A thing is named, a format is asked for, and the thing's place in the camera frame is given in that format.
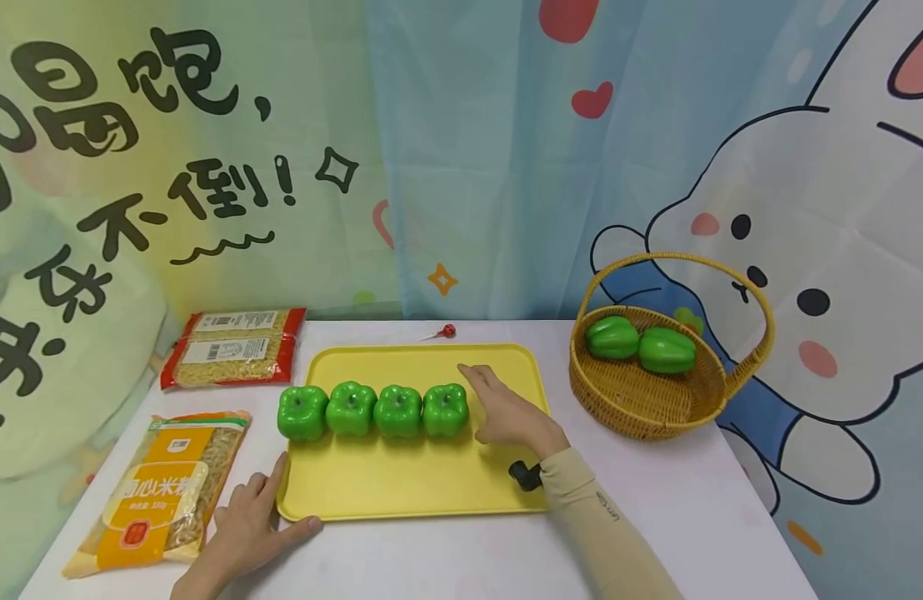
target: curtain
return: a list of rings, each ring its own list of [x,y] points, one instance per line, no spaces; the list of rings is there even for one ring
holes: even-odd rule
[[[573,318],[612,269],[731,368],[744,285],[612,266],[678,252],[769,298],[719,425],[820,598],[923,598],[923,0],[62,5],[0,6],[0,597],[191,312]]]

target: macaroni bag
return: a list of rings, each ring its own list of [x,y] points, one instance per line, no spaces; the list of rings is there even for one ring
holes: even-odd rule
[[[76,579],[114,568],[194,561],[251,421],[242,411],[153,417],[62,575]]]
[[[161,389],[290,382],[304,320],[304,308],[191,315]]]

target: wicker basket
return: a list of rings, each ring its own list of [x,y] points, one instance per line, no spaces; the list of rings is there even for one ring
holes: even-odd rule
[[[674,318],[634,306],[606,306],[586,314],[591,295],[602,280],[628,265],[645,260],[690,260],[729,274],[743,284],[765,314],[765,333],[751,354],[726,374],[721,361],[694,331]],[[696,346],[695,367],[688,373],[659,375],[644,370],[637,357],[619,360],[595,358],[588,352],[586,330],[609,315],[628,318],[639,333],[664,327],[687,335]],[[745,385],[767,358],[775,341],[775,318],[756,285],[738,272],[706,258],[675,252],[636,254],[602,269],[588,284],[575,328],[571,330],[568,374],[571,390],[598,421],[636,440],[667,440],[712,421],[725,410],[728,399]]]

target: wrist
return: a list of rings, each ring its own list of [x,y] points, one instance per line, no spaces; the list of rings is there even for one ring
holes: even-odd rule
[[[231,581],[224,569],[200,557],[175,583],[172,600],[215,600]]]
[[[552,421],[550,417],[545,416],[542,422],[539,422],[536,427],[531,429],[529,435],[527,435],[525,446],[531,448],[540,462],[561,453],[563,450],[567,450],[571,447],[571,444],[568,442],[568,436],[565,435],[561,425]]]

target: beige arm sleeve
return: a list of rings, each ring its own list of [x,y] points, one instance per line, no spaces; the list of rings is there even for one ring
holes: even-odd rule
[[[606,600],[681,600],[645,538],[602,490],[575,448],[541,463],[551,510]]]

